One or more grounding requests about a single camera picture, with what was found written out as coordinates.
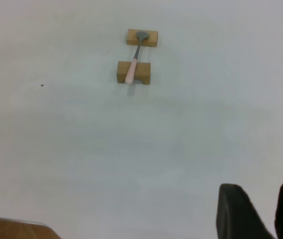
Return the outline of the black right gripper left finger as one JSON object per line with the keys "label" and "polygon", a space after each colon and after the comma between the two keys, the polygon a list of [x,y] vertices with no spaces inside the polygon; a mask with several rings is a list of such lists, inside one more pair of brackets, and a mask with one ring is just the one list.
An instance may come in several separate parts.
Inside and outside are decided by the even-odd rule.
{"label": "black right gripper left finger", "polygon": [[272,239],[248,194],[236,184],[219,187],[216,230],[219,239]]}

